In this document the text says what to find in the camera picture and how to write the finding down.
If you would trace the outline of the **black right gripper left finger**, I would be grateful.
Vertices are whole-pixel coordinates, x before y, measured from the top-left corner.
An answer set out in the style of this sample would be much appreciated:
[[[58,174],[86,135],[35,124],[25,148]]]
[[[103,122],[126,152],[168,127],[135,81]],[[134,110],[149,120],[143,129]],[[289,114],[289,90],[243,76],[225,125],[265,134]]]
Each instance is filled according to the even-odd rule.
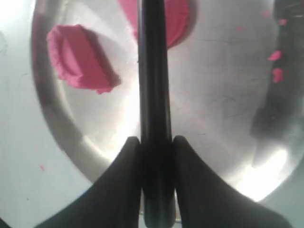
[[[100,178],[39,228],[136,228],[141,200],[140,142],[129,137]]]

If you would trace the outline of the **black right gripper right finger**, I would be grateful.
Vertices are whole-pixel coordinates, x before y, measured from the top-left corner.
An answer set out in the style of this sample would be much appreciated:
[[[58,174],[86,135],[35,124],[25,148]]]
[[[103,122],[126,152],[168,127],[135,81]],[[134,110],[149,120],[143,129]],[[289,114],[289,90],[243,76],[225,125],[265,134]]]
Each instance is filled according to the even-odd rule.
[[[290,228],[282,215],[240,194],[196,154],[183,136],[176,150],[175,188],[184,228]]]

